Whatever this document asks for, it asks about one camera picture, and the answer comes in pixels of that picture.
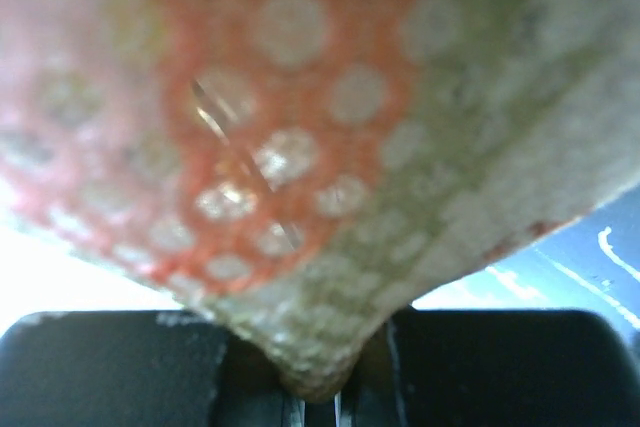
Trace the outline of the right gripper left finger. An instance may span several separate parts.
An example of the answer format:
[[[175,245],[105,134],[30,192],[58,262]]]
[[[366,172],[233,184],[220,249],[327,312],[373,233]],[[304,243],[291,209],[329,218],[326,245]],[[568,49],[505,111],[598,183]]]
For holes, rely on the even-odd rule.
[[[225,328],[168,310],[37,312],[1,337],[4,426],[302,426]]]

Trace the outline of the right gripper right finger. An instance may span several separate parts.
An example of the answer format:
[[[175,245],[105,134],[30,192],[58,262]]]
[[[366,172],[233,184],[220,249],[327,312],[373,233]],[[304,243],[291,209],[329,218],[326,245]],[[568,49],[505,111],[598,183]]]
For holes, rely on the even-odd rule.
[[[635,426],[639,370],[576,309],[406,309],[342,395],[344,426]]]

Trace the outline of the pink patterned mesh laundry bag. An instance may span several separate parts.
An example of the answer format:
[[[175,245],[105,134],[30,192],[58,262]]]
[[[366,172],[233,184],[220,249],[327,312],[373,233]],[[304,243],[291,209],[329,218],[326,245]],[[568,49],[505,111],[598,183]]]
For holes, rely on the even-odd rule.
[[[1,224],[307,400],[639,183],[639,0],[1,0]]]

